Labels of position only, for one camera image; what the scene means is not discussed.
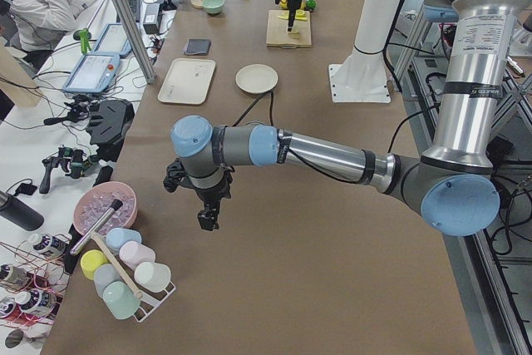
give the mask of warning label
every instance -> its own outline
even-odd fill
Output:
[[[506,16],[464,18],[456,29],[452,55],[498,54]]]

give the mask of white jacket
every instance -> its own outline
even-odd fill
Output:
[[[14,0],[11,11],[16,16],[22,49],[51,50],[65,32],[77,29],[76,17],[95,0]]]

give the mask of bowl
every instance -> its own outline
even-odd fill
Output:
[[[113,228],[130,228],[138,211],[136,196],[130,186],[121,182],[105,182],[87,191],[74,209],[74,228],[85,234],[114,199],[121,200],[123,205],[98,229],[98,233],[105,235]]]
[[[207,14],[215,15],[224,9],[225,0],[203,0],[201,5]]]

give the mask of desk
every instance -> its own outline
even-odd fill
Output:
[[[87,27],[100,1],[85,10],[76,20],[78,27]],[[165,31],[169,19],[173,18],[175,12],[166,12],[163,18],[161,31]],[[111,0],[108,0],[93,20],[89,27],[93,33],[93,38],[97,39],[101,30],[108,22],[116,20],[116,11]],[[148,36],[143,36],[145,44],[149,45]],[[72,34],[69,33],[57,46],[57,51],[44,64],[40,73],[50,71],[71,71],[79,59],[80,46],[74,44]],[[69,99],[58,90],[54,90],[50,85],[60,88],[67,79],[67,74],[47,73],[42,75],[42,81],[36,80],[43,91],[43,94],[53,103],[48,105],[45,100],[33,108],[14,107],[9,113],[6,121],[16,126],[30,127],[39,126],[45,118],[51,117],[51,110],[57,116],[62,112],[63,102],[69,102]],[[133,102],[136,109],[138,101],[142,96],[145,88],[145,80],[139,69],[138,63],[134,57],[123,60],[120,69],[117,71],[118,86],[123,89],[116,91],[115,96],[125,98]],[[9,185],[24,178],[33,179],[34,185],[39,186],[44,175],[44,167],[41,161],[49,155],[57,152],[57,147],[65,145],[69,147],[82,148],[88,152],[91,148],[93,154],[96,152],[95,146],[89,145],[90,136],[83,131],[87,121],[81,121],[77,124],[67,123],[72,126],[71,132],[62,125],[43,126],[37,129],[20,131],[8,124],[0,125],[0,181],[2,187],[0,190],[6,190]],[[87,177],[73,180],[66,177],[60,169],[52,172],[52,181],[50,192],[46,195],[40,195],[38,192],[33,196],[21,196],[20,199],[27,205],[33,207],[45,218],[44,225],[37,230],[37,233],[49,234],[66,234],[72,223],[72,216],[77,201],[92,187],[98,173],[98,167],[91,167],[87,171]],[[18,228],[4,218],[0,218],[0,229],[3,243],[17,246],[23,240],[26,240],[31,233]],[[0,264],[12,263],[13,254],[3,247],[0,247]],[[6,292],[0,288],[0,298],[6,295]],[[46,326],[36,326],[30,328],[30,335],[38,335],[42,330],[47,330]],[[5,348],[3,341],[6,335],[11,331],[10,328],[0,327],[0,347]],[[28,345],[21,346],[10,350],[12,355],[28,355],[38,353],[37,350],[30,348]]]
[[[279,74],[276,126],[384,153],[405,116],[389,105],[333,104],[327,65],[351,53],[363,0],[317,0],[313,47],[265,46],[273,0],[226,0],[209,17],[182,2],[143,95],[113,179],[134,188],[134,225],[168,264],[178,291],[144,323],[115,320],[77,269],[43,355],[471,354],[475,352],[441,235],[374,189],[293,165],[239,167],[220,230],[200,230],[191,190],[168,194],[170,128],[182,116],[232,124],[254,99],[236,72],[264,63]],[[217,63],[202,106],[156,100],[190,37],[210,37]],[[262,100],[246,121],[268,119]],[[398,153],[416,155],[411,134]]]

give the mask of black tumbler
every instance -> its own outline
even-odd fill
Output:
[[[24,230],[36,230],[42,226],[44,217],[18,198],[0,191],[0,216],[17,224]]]

